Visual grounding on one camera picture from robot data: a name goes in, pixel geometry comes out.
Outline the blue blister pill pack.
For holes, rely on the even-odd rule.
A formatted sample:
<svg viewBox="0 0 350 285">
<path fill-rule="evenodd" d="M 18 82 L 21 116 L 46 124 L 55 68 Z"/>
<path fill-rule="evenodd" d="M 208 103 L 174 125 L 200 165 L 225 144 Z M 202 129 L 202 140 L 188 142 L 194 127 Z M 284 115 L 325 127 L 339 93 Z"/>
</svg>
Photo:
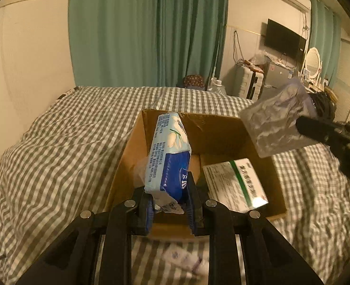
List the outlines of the blue blister pill pack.
<svg viewBox="0 0 350 285">
<path fill-rule="evenodd" d="M 315 119 L 317 112 L 298 78 L 290 79 L 239 114 L 261 158 L 317 143 L 298 132 L 300 116 Z"/>
</svg>

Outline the white purple cream tube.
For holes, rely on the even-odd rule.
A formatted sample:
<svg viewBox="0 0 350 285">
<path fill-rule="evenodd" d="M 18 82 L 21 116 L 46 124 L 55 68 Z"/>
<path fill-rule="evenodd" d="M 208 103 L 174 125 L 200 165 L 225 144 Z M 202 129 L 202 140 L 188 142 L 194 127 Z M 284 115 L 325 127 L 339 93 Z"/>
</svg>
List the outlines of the white purple cream tube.
<svg viewBox="0 0 350 285">
<path fill-rule="evenodd" d="M 163 259 L 187 272 L 206 277 L 209 272 L 209 262 L 196 254 L 171 244 L 163 253 Z"/>
</svg>

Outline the white green medicine box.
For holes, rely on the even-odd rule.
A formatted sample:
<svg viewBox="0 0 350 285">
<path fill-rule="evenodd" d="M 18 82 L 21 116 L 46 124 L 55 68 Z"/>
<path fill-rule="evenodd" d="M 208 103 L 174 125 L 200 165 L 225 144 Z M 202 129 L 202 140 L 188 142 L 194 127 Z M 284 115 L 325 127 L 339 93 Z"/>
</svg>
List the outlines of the white green medicine box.
<svg viewBox="0 0 350 285">
<path fill-rule="evenodd" d="M 229 210 L 247 213 L 268 204 L 268 198 L 249 159 L 203 167 L 208 195 Z"/>
</svg>

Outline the blue white tissue pack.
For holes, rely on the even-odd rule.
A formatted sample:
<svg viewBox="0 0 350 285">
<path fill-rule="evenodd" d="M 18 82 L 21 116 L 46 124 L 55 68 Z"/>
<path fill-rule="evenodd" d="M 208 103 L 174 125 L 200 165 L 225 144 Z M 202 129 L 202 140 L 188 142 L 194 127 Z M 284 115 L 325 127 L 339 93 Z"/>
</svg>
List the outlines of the blue white tissue pack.
<svg viewBox="0 0 350 285">
<path fill-rule="evenodd" d="M 145 192 L 156 209 L 181 215 L 192 148 L 178 113 L 158 116 L 145 170 Z"/>
</svg>

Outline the clear round cotton swab jar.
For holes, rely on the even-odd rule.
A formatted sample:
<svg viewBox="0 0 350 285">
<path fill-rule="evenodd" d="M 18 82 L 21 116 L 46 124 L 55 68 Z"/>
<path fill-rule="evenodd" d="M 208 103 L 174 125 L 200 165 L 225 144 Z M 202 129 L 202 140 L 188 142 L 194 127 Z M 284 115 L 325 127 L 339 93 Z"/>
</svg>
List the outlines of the clear round cotton swab jar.
<svg viewBox="0 0 350 285">
<path fill-rule="evenodd" d="M 148 157 L 142 158 L 133 166 L 133 186 L 135 189 L 145 185 L 145 173 L 147 168 Z"/>
</svg>

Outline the black bag on chair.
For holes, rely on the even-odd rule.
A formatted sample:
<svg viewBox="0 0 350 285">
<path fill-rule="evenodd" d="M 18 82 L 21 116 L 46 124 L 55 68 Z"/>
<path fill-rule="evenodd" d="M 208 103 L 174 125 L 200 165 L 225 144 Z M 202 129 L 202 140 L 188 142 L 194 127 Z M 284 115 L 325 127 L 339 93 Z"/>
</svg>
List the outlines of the black bag on chair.
<svg viewBox="0 0 350 285">
<path fill-rule="evenodd" d="M 310 93 L 317 115 L 323 120 L 332 122 L 335 119 L 336 105 L 326 92 Z"/>
</svg>

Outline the wooden vanity desk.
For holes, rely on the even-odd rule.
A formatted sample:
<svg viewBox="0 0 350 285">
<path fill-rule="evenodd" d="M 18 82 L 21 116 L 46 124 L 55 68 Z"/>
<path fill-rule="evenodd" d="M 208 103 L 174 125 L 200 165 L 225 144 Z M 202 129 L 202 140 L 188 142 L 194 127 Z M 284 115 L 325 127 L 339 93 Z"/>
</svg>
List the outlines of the wooden vanity desk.
<svg viewBox="0 0 350 285">
<path fill-rule="evenodd" d="M 323 84 L 314 84 L 312 80 L 306 79 L 302 79 L 302 83 L 307 91 L 311 93 L 325 93 L 334 103 L 337 103 L 338 97 L 329 86 L 325 86 Z"/>
</svg>

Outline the oval white vanity mirror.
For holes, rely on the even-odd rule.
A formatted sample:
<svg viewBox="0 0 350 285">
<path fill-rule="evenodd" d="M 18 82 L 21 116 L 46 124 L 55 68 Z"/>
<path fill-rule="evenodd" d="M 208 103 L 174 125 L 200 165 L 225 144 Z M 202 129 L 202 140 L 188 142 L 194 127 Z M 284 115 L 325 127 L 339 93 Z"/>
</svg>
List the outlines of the oval white vanity mirror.
<svg viewBox="0 0 350 285">
<path fill-rule="evenodd" d="M 322 60 L 317 48 L 312 47 L 308 50 L 304 62 L 303 68 L 309 72 L 310 79 L 317 79 L 322 68 Z"/>
</svg>

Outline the white suitcase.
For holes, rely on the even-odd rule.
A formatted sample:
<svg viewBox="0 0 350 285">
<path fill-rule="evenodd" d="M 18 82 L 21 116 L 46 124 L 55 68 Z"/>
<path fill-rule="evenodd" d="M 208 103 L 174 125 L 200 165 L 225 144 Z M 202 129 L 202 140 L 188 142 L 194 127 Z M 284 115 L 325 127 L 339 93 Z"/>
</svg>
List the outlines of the white suitcase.
<svg viewBox="0 0 350 285">
<path fill-rule="evenodd" d="M 232 95 L 257 101 L 261 94 L 264 74 L 239 66 L 233 83 Z"/>
</svg>

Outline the grey checkered bed cover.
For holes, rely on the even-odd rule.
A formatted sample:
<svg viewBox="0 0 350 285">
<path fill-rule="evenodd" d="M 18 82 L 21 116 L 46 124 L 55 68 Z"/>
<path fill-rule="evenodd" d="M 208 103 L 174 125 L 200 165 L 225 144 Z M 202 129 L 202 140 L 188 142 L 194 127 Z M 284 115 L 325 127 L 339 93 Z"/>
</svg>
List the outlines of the grey checkered bed cover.
<svg viewBox="0 0 350 285">
<path fill-rule="evenodd" d="M 238 116 L 246 99 L 181 88 L 81 87 L 0 159 L 0 279 L 15 284 L 83 210 L 101 212 L 144 109 Z M 273 157 L 288 212 L 274 226 L 332 284 L 350 256 L 350 181 L 328 147 Z"/>
</svg>

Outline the green curtain right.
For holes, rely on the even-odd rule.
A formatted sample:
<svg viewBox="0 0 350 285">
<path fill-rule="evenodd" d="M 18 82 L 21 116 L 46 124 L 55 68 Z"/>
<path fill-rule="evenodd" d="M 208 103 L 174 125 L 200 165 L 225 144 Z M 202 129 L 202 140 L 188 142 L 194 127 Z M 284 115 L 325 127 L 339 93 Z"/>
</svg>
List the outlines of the green curtain right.
<svg viewBox="0 0 350 285">
<path fill-rule="evenodd" d="M 336 72 L 341 44 L 341 19 L 321 0 L 311 1 L 311 32 L 309 47 L 315 47 L 322 61 L 321 78 L 328 80 L 332 88 L 336 82 Z"/>
</svg>

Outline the green curtain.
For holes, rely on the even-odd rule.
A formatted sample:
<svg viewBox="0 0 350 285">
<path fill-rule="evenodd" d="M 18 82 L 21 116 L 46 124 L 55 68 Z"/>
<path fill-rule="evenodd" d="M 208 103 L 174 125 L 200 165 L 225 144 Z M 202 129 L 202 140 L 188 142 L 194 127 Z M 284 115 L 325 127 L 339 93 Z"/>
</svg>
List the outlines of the green curtain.
<svg viewBox="0 0 350 285">
<path fill-rule="evenodd" d="M 228 0 L 69 0 L 75 83 L 175 87 L 221 72 Z"/>
<path fill-rule="evenodd" d="M 332 88 L 336 82 L 336 72 L 341 44 L 341 19 L 321 0 L 311 1 L 311 32 L 309 47 L 315 47 L 322 61 L 321 78 L 328 80 Z"/>
</svg>

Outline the open cardboard box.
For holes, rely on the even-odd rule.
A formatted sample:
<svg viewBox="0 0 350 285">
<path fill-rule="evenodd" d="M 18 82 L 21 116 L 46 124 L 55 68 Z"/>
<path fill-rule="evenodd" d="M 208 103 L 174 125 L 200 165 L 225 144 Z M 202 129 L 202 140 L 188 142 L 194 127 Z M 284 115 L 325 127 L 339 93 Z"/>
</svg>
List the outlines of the open cardboard box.
<svg viewBox="0 0 350 285">
<path fill-rule="evenodd" d="M 116 169 L 107 208 L 132 197 L 134 169 L 143 164 L 154 136 L 159 110 L 140 112 Z M 180 113 L 192 147 L 190 171 L 197 185 L 204 183 L 203 166 L 247 158 L 252 163 L 269 203 L 260 208 L 270 221 L 287 213 L 282 187 L 270 157 L 260 158 L 244 124 L 238 118 L 213 114 Z"/>
</svg>

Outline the brown patterned basket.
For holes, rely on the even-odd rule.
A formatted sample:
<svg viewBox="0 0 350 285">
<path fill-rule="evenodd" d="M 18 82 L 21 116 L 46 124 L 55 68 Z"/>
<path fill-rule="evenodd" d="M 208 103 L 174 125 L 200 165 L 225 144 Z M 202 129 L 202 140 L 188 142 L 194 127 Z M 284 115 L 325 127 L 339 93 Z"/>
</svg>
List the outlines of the brown patterned basket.
<svg viewBox="0 0 350 285">
<path fill-rule="evenodd" d="M 203 90 L 205 79 L 201 75 L 187 75 L 183 78 L 183 85 L 187 89 Z"/>
</svg>

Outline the black wall television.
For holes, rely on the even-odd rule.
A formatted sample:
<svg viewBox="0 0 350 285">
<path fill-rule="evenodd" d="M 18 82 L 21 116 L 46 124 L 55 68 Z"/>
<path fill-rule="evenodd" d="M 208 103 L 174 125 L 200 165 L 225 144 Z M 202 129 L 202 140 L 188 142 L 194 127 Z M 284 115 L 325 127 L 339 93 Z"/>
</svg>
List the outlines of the black wall television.
<svg viewBox="0 0 350 285">
<path fill-rule="evenodd" d="M 304 58 L 306 39 L 276 21 L 268 19 L 264 45 L 301 64 Z"/>
</svg>

